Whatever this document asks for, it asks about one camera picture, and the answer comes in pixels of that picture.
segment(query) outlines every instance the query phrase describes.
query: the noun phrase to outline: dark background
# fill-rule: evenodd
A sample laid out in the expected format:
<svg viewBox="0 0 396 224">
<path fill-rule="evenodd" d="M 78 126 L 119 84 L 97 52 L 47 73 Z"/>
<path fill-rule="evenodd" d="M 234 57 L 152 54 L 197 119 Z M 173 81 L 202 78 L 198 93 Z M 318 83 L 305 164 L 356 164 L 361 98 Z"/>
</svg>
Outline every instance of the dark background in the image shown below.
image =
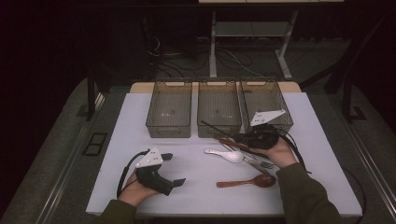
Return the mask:
<svg viewBox="0 0 396 224">
<path fill-rule="evenodd" d="M 359 39 L 388 13 L 389 5 L 390 1 L 347 1 L 337 9 L 301 9 L 293 38 Z M 101 91 L 154 76 L 146 54 L 150 42 L 142 35 L 144 13 L 87 12 L 78 18 L 72 9 L 66 1 L 0 1 L 0 216 L 88 70 L 97 75 Z M 393 131 L 395 15 L 386 17 L 351 71 Z M 207 11 L 157 12 L 149 30 L 165 44 L 193 54 L 196 36 L 208 36 L 209 18 Z"/>
</svg>

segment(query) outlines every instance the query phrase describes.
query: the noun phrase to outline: transparent plastic bin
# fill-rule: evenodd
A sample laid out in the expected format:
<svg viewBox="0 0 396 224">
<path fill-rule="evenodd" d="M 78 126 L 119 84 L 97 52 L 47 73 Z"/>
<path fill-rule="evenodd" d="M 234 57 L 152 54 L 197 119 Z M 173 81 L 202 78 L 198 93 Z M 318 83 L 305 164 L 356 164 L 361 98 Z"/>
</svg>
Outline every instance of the transparent plastic bin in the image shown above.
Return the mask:
<svg viewBox="0 0 396 224">
<path fill-rule="evenodd" d="M 198 136 L 208 138 L 223 135 L 201 120 L 227 134 L 239 133 L 242 120 L 235 78 L 208 77 L 198 81 Z"/>
<path fill-rule="evenodd" d="M 191 78 L 157 78 L 146 120 L 150 137 L 191 137 L 191 91 Z"/>
<path fill-rule="evenodd" d="M 239 85 L 239 99 L 246 132 L 251 131 L 250 121 L 256 112 L 281 109 L 284 109 L 286 113 L 269 121 L 268 124 L 272 124 L 285 132 L 289 131 L 293 125 L 293 120 L 274 77 L 241 77 Z"/>
</svg>

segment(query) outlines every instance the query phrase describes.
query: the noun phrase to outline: person's left hand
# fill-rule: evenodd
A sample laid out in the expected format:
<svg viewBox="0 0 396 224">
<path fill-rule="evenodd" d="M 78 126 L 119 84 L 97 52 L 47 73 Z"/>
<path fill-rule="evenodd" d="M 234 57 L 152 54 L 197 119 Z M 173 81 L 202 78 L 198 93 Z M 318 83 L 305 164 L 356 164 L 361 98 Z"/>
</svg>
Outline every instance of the person's left hand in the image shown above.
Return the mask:
<svg viewBox="0 0 396 224">
<path fill-rule="evenodd" d="M 120 194 L 119 200 L 137 207 L 148 197 L 159 194 L 158 191 L 147 188 L 137 181 L 136 173 L 128 178 L 125 186 L 127 186 Z"/>
</svg>

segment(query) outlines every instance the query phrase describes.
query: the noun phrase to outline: gray carpet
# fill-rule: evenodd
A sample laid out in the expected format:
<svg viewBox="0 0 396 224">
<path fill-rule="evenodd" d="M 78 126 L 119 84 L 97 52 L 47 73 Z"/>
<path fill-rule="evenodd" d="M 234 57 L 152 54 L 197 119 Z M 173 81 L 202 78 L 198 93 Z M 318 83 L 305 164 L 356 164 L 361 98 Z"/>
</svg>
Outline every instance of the gray carpet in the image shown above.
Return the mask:
<svg viewBox="0 0 396 224">
<path fill-rule="evenodd" d="M 242 49 L 235 43 L 221 41 L 218 43 L 219 77 L 252 76 L 238 63 L 233 56 L 246 68 L 263 76 L 276 76 L 281 79 L 281 71 L 277 65 L 274 49 L 278 42 L 262 40 L 249 43 Z M 324 40 L 321 42 L 291 42 L 286 53 L 293 81 L 301 82 L 325 69 L 341 57 L 348 42 L 343 40 Z M 185 58 L 175 49 L 169 49 L 167 60 L 161 66 L 158 77 L 207 77 L 208 61 L 207 44 L 202 42 L 202 52 L 197 59 Z M 396 189 L 394 174 L 396 151 L 395 134 L 390 130 L 375 109 L 367 102 L 364 95 L 353 90 L 352 104 L 358 106 L 367 119 L 356 120 L 352 125 L 346 124 L 340 115 L 340 94 L 328 95 L 323 91 L 326 78 L 305 89 L 318 115 L 319 121 L 329 139 L 334 154 L 340 164 L 346 168 L 346 177 L 355 191 L 361 204 L 363 193 L 367 197 L 367 209 L 361 223 L 394 223 L 395 219 L 386 207 L 378 192 L 375 182 L 361 162 L 355 140 L 349 133 L 352 126 L 367 147 L 381 174 L 391 188 Z M 111 139 L 115 123 L 122 106 L 128 87 L 113 88 L 105 95 L 105 100 L 92 121 L 85 121 L 77 116 L 78 111 L 86 104 L 86 83 L 81 82 L 71 94 L 64 106 L 64 111 L 56 121 L 46 142 L 41 148 L 35 163 L 25 177 L 11 205 L 1 220 L 1 224 L 12 223 L 89 223 L 93 215 L 85 213 L 91 196 L 91 190 L 100 170 L 101 162 L 106 153 L 106 146 Z M 93 133 L 107 133 L 104 149 L 97 157 L 81 155 Z M 63 180 L 59 177 L 67 172 Z M 46 201 L 53 202 L 53 209 L 41 211 Z M 345 223 L 355 223 L 356 217 L 345 218 Z M 282 223 L 279 218 L 155 218 L 153 223 Z"/>
</svg>

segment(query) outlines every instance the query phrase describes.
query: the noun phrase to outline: hand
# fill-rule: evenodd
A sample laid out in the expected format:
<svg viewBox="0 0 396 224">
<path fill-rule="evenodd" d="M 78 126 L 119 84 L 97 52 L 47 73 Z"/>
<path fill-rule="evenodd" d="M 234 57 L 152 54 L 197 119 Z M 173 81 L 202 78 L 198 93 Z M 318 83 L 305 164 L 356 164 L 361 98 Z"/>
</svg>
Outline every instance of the hand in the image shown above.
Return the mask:
<svg viewBox="0 0 396 224">
<path fill-rule="evenodd" d="M 134 173 L 128 178 L 127 186 L 120 194 L 119 200 L 137 207 L 150 196 L 159 194 L 154 189 L 147 188 L 137 181 L 137 176 Z"/>
<path fill-rule="evenodd" d="M 276 166 L 284 168 L 297 162 L 289 144 L 281 137 L 270 149 L 251 148 L 250 151 L 267 156 Z"/>
</svg>

